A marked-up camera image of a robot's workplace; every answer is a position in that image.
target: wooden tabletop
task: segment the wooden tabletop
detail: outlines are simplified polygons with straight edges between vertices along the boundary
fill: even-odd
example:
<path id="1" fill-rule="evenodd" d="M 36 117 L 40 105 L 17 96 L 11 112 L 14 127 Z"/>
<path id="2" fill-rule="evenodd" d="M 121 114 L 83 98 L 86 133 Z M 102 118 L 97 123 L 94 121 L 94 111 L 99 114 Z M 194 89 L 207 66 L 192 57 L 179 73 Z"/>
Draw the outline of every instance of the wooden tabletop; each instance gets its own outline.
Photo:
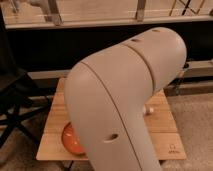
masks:
<path id="1" fill-rule="evenodd" d="M 69 153 L 61 142 L 64 126 L 70 121 L 64 104 L 64 82 L 61 78 L 48 115 L 41 139 L 37 160 L 88 160 L 86 156 Z M 186 159 L 186 154 L 174 118 L 163 91 L 147 103 L 154 113 L 145 116 L 150 136 L 159 160 Z"/>

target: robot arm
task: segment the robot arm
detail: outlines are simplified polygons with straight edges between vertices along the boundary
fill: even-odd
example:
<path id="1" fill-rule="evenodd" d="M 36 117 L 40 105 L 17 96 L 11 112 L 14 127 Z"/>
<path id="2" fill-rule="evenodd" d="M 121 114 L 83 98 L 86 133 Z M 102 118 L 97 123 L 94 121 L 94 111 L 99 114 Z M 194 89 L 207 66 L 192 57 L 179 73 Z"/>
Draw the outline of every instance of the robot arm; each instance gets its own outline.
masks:
<path id="1" fill-rule="evenodd" d="M 88 56 L 70 71 L 65 102 L 95 170 L 161 170 L 143 106 L 185 60 L 181 37 L 155 28 Z"/>

